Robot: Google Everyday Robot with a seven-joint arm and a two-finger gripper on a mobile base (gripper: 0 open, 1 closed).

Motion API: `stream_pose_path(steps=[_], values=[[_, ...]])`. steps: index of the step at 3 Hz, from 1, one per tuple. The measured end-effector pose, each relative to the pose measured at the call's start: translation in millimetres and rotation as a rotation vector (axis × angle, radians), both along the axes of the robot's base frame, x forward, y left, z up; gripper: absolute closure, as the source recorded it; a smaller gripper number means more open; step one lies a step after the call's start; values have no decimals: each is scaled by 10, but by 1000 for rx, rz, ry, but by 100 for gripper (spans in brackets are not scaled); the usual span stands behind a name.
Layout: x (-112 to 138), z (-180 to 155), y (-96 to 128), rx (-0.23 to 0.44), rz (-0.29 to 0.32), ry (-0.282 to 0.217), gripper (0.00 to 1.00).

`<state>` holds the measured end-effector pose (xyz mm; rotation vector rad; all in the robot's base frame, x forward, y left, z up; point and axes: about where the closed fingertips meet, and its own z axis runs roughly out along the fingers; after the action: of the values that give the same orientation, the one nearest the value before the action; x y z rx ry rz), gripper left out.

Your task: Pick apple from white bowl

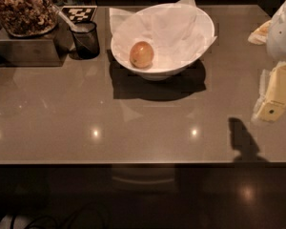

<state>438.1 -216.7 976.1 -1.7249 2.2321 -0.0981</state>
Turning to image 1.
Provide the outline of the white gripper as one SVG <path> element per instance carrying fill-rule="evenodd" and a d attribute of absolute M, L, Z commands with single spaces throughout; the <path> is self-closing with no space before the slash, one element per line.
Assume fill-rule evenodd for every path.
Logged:
<path fill-rule="evenodd" d="M 254 123 L 276 122 L 286 111 L 286 0 L 271 19 L 266 49 L 279 62 L 271 71 L 261 73 Z"/>

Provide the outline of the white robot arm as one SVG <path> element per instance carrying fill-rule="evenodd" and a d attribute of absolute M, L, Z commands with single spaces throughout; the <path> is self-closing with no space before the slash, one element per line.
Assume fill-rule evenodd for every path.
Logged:
<path fill-rule="evenodd" d="M 262 71 L 252 116 L 255 123 L 273 123 L 286 111 L 286 0 L 270 20 L 250 34 L 248 41 L 265 45 L 276 62 L 271 71 Z"/>

